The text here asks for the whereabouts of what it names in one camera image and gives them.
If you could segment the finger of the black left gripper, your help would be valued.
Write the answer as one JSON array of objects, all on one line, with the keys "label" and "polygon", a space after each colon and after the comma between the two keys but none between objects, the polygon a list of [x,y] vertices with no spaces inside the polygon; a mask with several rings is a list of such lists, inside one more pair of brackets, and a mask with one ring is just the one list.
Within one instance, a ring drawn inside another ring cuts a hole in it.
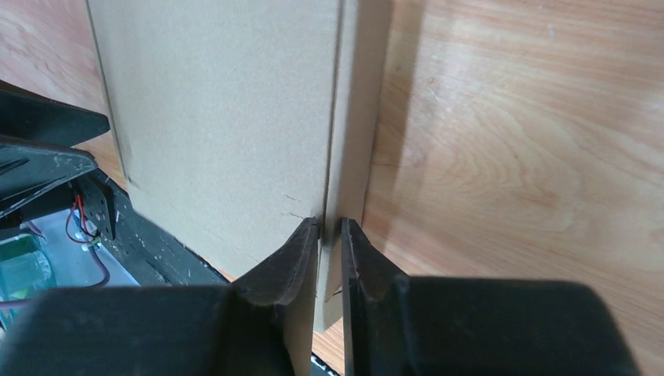
[{"label": "finger of the black left gripper", "polygon": [[1,144],[1,216],[98,168],[87,151],[48,143]]},{"label": "finger of the black left gripper", "polygon": [[1,134],[76,146],[110,131],[107,116],[20,88],[1,89]]}]

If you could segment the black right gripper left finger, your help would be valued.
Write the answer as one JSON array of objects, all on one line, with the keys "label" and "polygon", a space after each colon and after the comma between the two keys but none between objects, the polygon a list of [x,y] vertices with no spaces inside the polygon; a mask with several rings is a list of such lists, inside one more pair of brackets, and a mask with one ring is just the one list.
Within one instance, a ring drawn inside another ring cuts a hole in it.
[{"label": "black right gripper left finger", "polygon": [[307,218],[231,284],[67,287],[31,299],[4,375],[307,375],[319,231]]}]

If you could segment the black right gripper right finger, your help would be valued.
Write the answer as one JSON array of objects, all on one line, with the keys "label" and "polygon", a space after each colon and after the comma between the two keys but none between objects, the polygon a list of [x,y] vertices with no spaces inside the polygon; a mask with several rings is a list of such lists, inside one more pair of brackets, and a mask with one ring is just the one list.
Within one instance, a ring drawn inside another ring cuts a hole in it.
[{"label": "black right gripper right finger", "polygon": [[637,375],[599,295],[563,280],[410,276],[341,220],[348,375]]}]

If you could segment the brown cardboard paper box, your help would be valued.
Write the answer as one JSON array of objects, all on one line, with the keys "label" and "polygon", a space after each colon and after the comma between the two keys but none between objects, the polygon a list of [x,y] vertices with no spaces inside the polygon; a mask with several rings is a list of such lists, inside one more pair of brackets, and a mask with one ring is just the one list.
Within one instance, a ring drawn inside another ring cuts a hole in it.
[{"label": "brown cardboard paper box", "polygon": [[294,372],[341,318],[341,221],[363,217],[390,1],[90,1],[132,207],[248,274],[314,220]]}]

